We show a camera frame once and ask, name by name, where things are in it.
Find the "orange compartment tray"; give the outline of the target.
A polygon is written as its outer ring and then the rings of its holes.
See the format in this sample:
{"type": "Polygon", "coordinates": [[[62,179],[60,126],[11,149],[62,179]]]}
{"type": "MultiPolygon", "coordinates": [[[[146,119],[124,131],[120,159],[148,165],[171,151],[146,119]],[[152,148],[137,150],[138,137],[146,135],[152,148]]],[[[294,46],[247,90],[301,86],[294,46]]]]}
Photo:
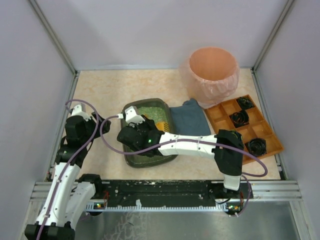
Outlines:
{"type": "Polygon", "coordinates": [[[244,150],[259,159],[284,150],[250,95],[223,101],[204,112],[215,133],[220,129],[240,133],[244,150]]]}

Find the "yellow litter scoop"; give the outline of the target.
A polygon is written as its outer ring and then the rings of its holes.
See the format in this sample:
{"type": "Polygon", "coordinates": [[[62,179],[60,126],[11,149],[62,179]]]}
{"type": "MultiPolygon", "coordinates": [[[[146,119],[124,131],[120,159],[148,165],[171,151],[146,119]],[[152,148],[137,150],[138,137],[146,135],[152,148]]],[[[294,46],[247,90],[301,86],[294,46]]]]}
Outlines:
{"type": "Polygon", "coordinates": [[[170,132],[170,126],[165,121],[159,121],[155,124],[155,126],[159,131],[168,132],[168,133],[170,132]]]}

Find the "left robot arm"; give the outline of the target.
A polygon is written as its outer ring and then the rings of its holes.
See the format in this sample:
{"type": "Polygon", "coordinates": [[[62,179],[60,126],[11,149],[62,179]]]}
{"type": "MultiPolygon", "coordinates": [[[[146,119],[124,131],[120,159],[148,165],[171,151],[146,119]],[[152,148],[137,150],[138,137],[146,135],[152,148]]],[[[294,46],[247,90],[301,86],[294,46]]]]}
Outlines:
{"type": "Polygon", "coordinates": [[[65,123],[65,136],[56,153],[53,180],[34,224],[24,235],[29,240],[73,240],[88,201],[102,193],[98,174],[86,173],[73,187],[94,139],[108,133],[111,122],[96,113],[73,113],[65,123]]]}

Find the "blue folded cloth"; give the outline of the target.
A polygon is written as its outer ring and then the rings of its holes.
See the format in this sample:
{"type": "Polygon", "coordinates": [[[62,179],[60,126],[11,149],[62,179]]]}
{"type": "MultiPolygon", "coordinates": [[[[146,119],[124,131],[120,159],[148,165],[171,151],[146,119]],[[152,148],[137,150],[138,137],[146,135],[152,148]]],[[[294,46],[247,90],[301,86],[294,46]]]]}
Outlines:
{"type": "Polygon", "coordinates": [[[181,106],[171,107],[170,113],[177,134],[185,136],[211,135],[203,109],[194,98],[185,101],[181,106]]]}

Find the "dark grey litter box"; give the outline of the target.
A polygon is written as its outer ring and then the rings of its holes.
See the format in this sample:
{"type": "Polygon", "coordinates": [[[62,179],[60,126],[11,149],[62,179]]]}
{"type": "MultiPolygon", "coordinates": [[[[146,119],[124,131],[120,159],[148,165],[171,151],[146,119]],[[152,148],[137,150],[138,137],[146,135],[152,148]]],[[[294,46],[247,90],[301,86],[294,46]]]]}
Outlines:
{"type": "MultiPolygon", "coordinates": [[[[154,146],[160,134],[175,133],[169,106],[160,98],[147,98],[130,102],[123,107],[124,119],[117,140],[125,152],[137,152],[154,146]]],[[[126,163],[133,168],[149,168],[173,161],[176,155],[162,155],[157,148],[141,154],[125,155],[126,163]]]]}

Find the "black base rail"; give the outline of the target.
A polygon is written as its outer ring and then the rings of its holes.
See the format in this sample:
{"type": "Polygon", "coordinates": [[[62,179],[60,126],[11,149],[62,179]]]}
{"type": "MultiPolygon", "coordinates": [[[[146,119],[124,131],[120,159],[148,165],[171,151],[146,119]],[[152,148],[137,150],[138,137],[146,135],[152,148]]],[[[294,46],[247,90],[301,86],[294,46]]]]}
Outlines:
{"type": "Polygon", "coordinates": [[[83,211],[102,212],[225,212],[239,213],[253,198],[244,181],[232,192],[211,180],[106,180],[83,211]]]}

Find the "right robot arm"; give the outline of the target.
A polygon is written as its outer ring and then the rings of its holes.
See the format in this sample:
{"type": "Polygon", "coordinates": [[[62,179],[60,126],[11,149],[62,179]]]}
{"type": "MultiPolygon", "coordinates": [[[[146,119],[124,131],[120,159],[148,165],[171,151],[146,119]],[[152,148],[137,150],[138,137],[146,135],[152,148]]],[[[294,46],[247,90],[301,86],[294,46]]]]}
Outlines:
{"type": "Polygon", "coordinates": [[[117,140],[147,157],[183,155],[213,159],[223,174],[223,187],[238,192],[242,175],[244,143],[234,130],[221,129],[217,134],[187,136],[158,129],[144,115],[140,123],[130,122],[118,133],[117,140]]]}

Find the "bin with pink bag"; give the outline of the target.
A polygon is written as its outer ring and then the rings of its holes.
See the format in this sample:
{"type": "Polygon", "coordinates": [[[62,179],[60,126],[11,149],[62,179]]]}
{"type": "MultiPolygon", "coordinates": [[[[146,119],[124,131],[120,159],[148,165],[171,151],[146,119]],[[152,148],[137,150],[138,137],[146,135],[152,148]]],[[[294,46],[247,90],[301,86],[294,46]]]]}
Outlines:
{"type": "Polygon", "coordinates": [[[188,96],[209,109],[236,92],[240,67],[230,52],[210,46],[193,52],[180,65],[179,73],[188,96]]]}

